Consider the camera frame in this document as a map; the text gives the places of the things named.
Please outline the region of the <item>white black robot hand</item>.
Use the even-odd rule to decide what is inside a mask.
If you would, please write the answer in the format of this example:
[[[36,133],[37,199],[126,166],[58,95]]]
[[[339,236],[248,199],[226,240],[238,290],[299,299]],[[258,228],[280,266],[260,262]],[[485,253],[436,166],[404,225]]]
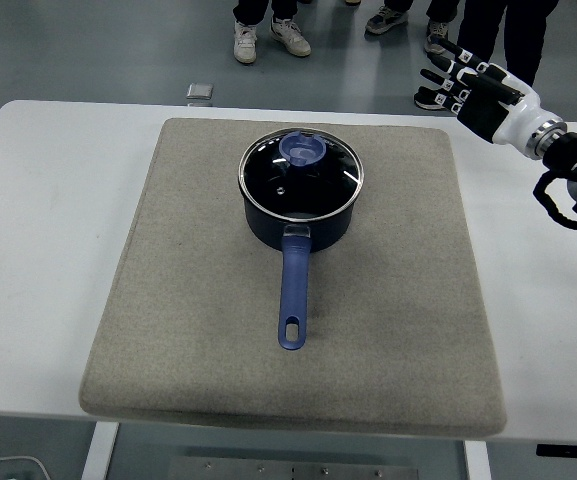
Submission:
[[[454,114],[479,138],[496,145],[511,145],[522,155],[541,159],[553,141],[567,132],[567,124],[541,106],[532,87],[502,67],[440,38],[438,43],[453,55],[432,54],[439,74],[423,69],[421,75],[438,85],[422,87],[433,106]]]

